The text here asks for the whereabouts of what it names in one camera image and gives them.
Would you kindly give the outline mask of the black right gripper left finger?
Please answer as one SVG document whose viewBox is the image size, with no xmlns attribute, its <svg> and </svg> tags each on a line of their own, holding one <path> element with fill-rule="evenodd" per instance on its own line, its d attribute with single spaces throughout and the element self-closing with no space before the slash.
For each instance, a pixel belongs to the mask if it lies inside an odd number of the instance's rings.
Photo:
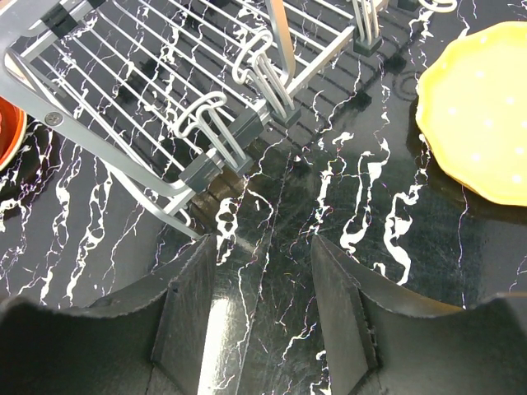
<svg viewBox="0 0 527 395">
<path fill-rule="evenodd" d="M 4 394 L 195 394 L 216 271 L 205 236 L 92 305 L 1 302 Z"/>
</svg>

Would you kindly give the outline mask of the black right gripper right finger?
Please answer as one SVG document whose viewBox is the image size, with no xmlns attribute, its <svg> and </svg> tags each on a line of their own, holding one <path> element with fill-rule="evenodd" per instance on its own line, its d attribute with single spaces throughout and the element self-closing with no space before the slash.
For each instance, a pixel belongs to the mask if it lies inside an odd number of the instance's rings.
<svg viewBox="0 0 527 395">
<path fill-rule="evenodd" d="M 397 285 L 322 236 L 310 259 L 333 393 L 525 393 L 525 293 L 461 309 Z"/>
</svg>

